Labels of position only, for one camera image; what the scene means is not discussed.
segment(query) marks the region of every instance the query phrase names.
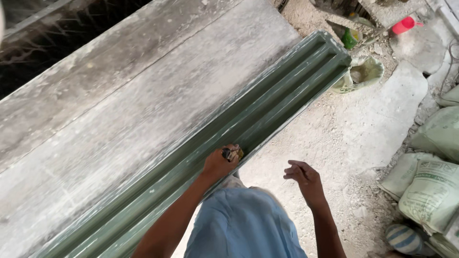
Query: cement bag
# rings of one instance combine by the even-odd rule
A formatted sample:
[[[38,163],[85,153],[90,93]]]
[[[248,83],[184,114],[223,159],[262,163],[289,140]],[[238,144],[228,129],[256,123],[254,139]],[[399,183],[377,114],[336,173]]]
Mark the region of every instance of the cement bag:
[[[336,93],[349,93],[378,83],[384,76],[384,65],[372,56],[353,58],[351,69],[331,90]]]
[[[450,107],[459,105],[459,87],[452,88],[443,95],[438,101],[440,106]]]
[[[413,183],[398,202],[400,211],[430,234],[443,233],[458,206],[459,166],[445,161],[419,161]]]
[[[459,162],[459,106],[429,117],[411,138],[411,146]]]
[[[421,159],[441,161],[439,157],[424,152],[403,154],[384,181],[378,185],[379,188],[392,196],[394,200],[400,200],[405,190],[413,182],[418,161]]]

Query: fingers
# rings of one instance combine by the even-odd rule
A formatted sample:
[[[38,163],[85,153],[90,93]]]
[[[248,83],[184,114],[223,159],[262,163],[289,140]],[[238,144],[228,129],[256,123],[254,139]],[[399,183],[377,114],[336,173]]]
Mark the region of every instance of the fingers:
[[[309,166],[306,162],[304,161],[298,161],[298,160],[289,160],[288,163],[290,165],[298,165],[299,167],[301,167],[304,171],[307,171],[309,169],[312,169],[311,166]]]
[[[235,155],[235,156],[233,157],[233,160],[230,161],[230,163],[231,163],[234,167],[236,167],[237,164],[239,164],[239,157],[238,157],[237,155]]]
[[[303,170],[301,170],[301,168],[298,165],[292,165],[291,168],[293,169],[292,178],[296,180],[298,183],[307,185],[308,181],[304,176]]]
[[[284,169],[284,172],[286,174],[293,174],[293,168],[291,168],[291,167],[290,168],[286,168],[286,169]]]
[[[228,149],[230,149],[232,151],[236,151],[237,149],[239,149],[239,144],[235,144],[235,145],[228,144],[228,145],[225,145],[225,146],[222,147],[222,149],[224,149],[224,148],[228,148]]]

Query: metal bar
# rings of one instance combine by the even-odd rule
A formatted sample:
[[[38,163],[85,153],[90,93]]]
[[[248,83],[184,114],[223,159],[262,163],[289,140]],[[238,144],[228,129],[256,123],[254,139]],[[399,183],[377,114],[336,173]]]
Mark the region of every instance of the metal bar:
[[[312,33],[216,111],[208,124],[84,223],[56,237],[38,257],[128,257],[143,234],[200,173],[205,158],[239,144],[242,166],[266,142],[331,87],[351,58],[325,31]],[[209,190],[210,195],[221,183]]]

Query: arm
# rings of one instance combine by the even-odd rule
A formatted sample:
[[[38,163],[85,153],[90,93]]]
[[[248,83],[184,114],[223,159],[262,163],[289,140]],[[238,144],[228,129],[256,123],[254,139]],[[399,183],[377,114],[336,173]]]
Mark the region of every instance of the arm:
[[[223,148],[237,149],[237,145]],[[239,163],[238,157],[228,162],[217,149],[207,157],[202,173],[191,186],[158,218],[145,233],[131,258],[171,257],[190,223],[204,193]]]
[[[285,169],[284,179],[291,178],[298,182],[300,191],[313,213],[318,257],[346,258],[330,207],[325,199],[319,173],[305,162],[289,160],[288,163],[291,167]]]

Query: person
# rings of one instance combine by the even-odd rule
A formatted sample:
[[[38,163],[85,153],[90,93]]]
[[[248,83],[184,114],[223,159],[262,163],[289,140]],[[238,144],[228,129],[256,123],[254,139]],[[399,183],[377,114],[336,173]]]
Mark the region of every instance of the person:
[[[145,233],[132,258],[171,257],[207,189],[234,170],[222,149],[207,157],[191,186]],[[293,179],[312,211],[319,258],[345,258],[338,231],[324,196],[319,173],[305,162],[289,160],[284,179]],[[296,228],[280,203],[258,188],[225,187],[202,202],[185,251],[186,258],[305,258]]]

